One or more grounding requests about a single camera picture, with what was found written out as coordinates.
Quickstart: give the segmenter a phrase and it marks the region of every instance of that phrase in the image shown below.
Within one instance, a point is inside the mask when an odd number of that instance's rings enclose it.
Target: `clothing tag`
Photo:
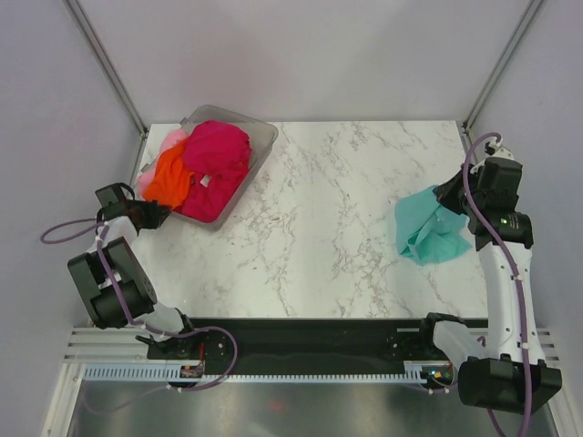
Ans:
[[[207,188],[209,186],[209,182],[210,182],[210,176],[209,175],[204,175],[202,177],[202,179],[200,180],[200,184],[204,187]]]

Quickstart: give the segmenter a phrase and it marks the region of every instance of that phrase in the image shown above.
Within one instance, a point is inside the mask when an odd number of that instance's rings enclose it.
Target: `table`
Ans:
[[[161,302],[192,317],[487,317],[473,250],[420,267],[395,248],[396,201],[459,169],[455,122],[275,126],[271,155],[221,230],[170,217],[133,243]],[[176,128],[152,126],[138,168]]]

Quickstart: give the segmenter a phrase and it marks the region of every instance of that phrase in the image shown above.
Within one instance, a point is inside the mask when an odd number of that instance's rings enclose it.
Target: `orange cloth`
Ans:
[[[168,205],[172,209],[182,205],[189,194],[190,179],[194,175],[194,171],[184,167],[182,160],[185,143],[186,139],[159,156],[154,179],[142,195],[144,200],[157,200],[160,205]]]

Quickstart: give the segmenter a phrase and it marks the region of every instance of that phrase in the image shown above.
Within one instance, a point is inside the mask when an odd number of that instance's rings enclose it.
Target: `plastic tray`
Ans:
[[[205,105],[197,108],[197,110],[195,110],[190,117],[184,118],[180,124],[182,125],[182,129],[184,129],[188,134],[191,134],[196,125],[208,120],[217,120],[230,123],[237,126],[245,133],[247,133],[247,135],[249,135],[251,142],[249,173],[240,183],[232,198],[230,198],[229,202],[221,211],[217,219],[211,223],[198,221],[194,218],[179,214],[178,212],[173,212],[172,214],[174,214],[175,217],[184,219],[205,229],[218,230],[225,223],[229,217],[229,214],[235,209],[237,202],[239,202],[247,187],[255,179],[257,173],[259,173],[259,170],[265,162],[265,159],[267,159],[271,153],[271,150],[273,149],[273,142],[279,135],[279,131],[277,127],[270,125],[269,123],[265,123],[251,117],[246,117],[241,114],[228,111],[227,109],[214,107],[212,105]]]

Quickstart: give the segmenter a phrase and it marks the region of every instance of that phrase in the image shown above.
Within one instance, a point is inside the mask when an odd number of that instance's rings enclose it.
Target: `gray floor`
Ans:
[[[156,387],[151,383],[85,382],[95,409],[107,409]],[[506,435],[522,416],[498,413]],[[396,385],[223,383],[208,391],[162,391],[98,417],[77,408],[82,437],[361,437],[496,436],[485,410],[465,407],[457,393],[434,395]],[[557,436],[547,408],[530,437]]]

